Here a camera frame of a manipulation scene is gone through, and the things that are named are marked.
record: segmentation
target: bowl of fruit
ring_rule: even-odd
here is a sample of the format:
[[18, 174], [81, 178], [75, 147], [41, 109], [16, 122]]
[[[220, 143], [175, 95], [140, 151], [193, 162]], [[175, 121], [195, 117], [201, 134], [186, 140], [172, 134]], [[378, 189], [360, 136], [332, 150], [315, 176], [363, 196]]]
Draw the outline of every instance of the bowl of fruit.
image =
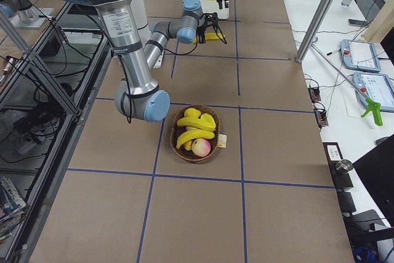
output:
[[176, 114], [171, 130], [171, 147], [184, 160], [195, 162], [210, 157], [217, 148], [219, 117], [204, 105], [190, 105]]

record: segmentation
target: green handle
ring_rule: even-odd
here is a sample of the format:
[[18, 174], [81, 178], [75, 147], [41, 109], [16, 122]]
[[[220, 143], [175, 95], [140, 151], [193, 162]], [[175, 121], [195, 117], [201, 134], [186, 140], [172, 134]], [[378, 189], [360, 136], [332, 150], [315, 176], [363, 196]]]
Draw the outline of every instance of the green handle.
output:
[[376, 125], [382, 126], [383, 121], [380, 115], [380, 103], [372, 101], [371, 98], [366, 98], [365, 100], [367, 101], [368, 106], [367, 106], [367, 110], [364, 112], [363, 115], [361, 115], [361, 117], [365, 117], [370, 111], [372, 111]]

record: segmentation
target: yellow fruit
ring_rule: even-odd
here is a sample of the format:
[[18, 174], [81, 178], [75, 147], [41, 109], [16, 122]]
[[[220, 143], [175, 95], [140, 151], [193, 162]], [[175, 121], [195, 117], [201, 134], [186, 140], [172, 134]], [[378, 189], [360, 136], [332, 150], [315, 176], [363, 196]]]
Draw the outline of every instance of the yellow fruit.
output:
[[205, 120], [195, 118], [195, 117], [184, 117], [177, 121], [178, 126], [192, 126], [198, 129], [203, 129], [205, 131], [213, 132], [215, 127]]
[[184, 143], [189, 140], [194, 140], [197, 138], [203, 139], [213, 139], [215, 134], [213, 132], [208, 132], [203, 129], [194, 129], [192, 131], [186, 131], [181, 134], [177, 139], [177, 149], [179, 149]]
[[197, 110], [196, 108], [188, 108], [183, 113], [184, 117], [195, 117], [199, 118], [201, 115], [201, 111]]
[[187, 126], [186, 130], [187, 131], [191, 131], [192, 129], [198, 129], [197, 127], [193, 127], [193, 126]]
[[215, 119], [212, 117], [212, 115], [210, 115], [208, 113], [204, 113], [203, 115], [200, 116], [200, 118], [202, 120], [207, 121], [208, 123], [211, 123], [213, 125], [213, 127], [216, 127], [216, 122], [215, 122]]
[[184, 143], [183, 147], [186, 151], [190, 151], [191, 150], [191, 145], [193, 143], [193, 140], [189, 140], [186, 143]]

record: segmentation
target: brown basket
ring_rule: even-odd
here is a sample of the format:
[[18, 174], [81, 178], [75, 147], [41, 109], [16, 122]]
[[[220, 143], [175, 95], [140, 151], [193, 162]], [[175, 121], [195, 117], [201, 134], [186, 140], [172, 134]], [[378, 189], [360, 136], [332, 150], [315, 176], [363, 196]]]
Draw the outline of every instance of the brown basket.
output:
[[[215, 137], [211, 140], [208, 140], [210, 145], [211, 145], [211, 152], [208, 153], [208, 155], [204, 157], [200, 157], [195, 155], [191, 150], [186, 151], [183, 146], [181, 146], [180, 149], [177, 149], [177, 139], [178, 137], [185, 132], [184, 127], [178, 127], [177, 126], [177, 121], [181, 118], [183, 118], [183, 113], [187, 108], [196, 108], [197, 110], [201, 111], [201, 113], [208, 113], [212, 115], [212, 117], [215, 119], [216, 123], [216, 130], [214, 131]], [[220, 120], [219, 117], [217, 116], [216, 112], [212, 109], [210, 109], [207, 106], [204, 105], [190, 105], [187, 106], [183, 109], [181, 109], [175, 116], [174, 118], [174, 124], [172, 125], [172, 130], [171, 130], [171, 147], [173, 151], [181, 158], [187, 161], [195, 162], [195, 161], [201, 161], [201, 160], [206, 160], [208, 157], [210, 157], [217, 148], [217, 141], [219, 139], [219, 128], [220, 128]]]

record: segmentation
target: green tool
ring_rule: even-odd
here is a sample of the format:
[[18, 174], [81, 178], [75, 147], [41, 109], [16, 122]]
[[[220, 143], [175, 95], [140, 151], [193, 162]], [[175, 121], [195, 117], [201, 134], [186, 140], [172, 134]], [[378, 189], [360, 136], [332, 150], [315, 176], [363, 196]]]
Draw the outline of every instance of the green tool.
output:
[[365, 100], [368, 103], [367, 106], [367, 110], [365, 110], [364, 114], [361, 115], [361, 117], [365, 117], [370, 111], [372, 111], [372, 114], [374, 115], [374, 121], [376, 123], [376, 125], [378, 126], [382, 126], [383, 125], [383, 121], [382, 121], [382, 117], [380, 115], [380, 103], [373, 101], [370, 97], [368, 97], [365, 93], [363, 93], [358, 87], [357, 85], [351, 81], [345, 74], [343, 74], [335, 65], [334, 63], [327, 58], [327, 56], [321, 51], [319, 50], [314, 44], [311, 45], [312, 48], [317, 51], [317, 53], [319, 53], [319, 55], [321, 55], [335, 70], [337, 70], [337, 72], [339, 74], [342, 75], [343, 78], [345, 78], [345, 80], [350, 83], [353, 88], [360, 94], [362, 95]]

